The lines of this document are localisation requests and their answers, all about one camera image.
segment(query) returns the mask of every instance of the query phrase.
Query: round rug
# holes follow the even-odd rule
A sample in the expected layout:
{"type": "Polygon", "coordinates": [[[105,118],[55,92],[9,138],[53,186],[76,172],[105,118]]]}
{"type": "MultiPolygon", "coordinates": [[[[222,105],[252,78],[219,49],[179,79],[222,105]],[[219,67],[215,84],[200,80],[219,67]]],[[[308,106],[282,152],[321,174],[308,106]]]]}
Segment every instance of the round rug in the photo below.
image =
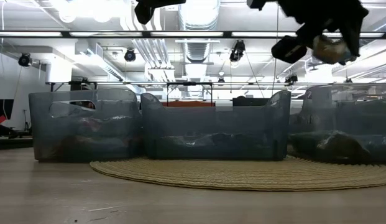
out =
{"type": "Polygon", "coordinates": [[[386,165],[340,165],[287,157],[284,161],[131,159],[91,162],[106,175],[153,184],[224,190],[308,191],[386,185],[386,165]]]}

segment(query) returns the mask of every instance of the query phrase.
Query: translucent gray bin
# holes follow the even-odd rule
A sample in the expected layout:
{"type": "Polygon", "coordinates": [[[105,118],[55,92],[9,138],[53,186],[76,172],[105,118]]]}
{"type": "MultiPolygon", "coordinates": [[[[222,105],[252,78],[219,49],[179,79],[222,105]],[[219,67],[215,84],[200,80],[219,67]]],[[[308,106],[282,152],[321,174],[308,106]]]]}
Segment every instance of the translucent gray bin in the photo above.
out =
{"type": "Polygon", "coordinates": [[[39,161],[127,159],[143,151],[141,115],[132,91],[31,93],[29,103],[39,161]],[[95,109],[77,106],[81,101],[95,109]]]}
{"type": "Polygon", "coordinates": [[[333,84],[306,91],[290,134],[332,133],[353,138],[372,162],[386,162],[386,84],[333,84]]]}
{"type": "Polygon", "coordinates": [[[291,94],[265,106],[166,108],[142,100],[144,146],[153,159],[282,160],[287,153],[291,94]]]}

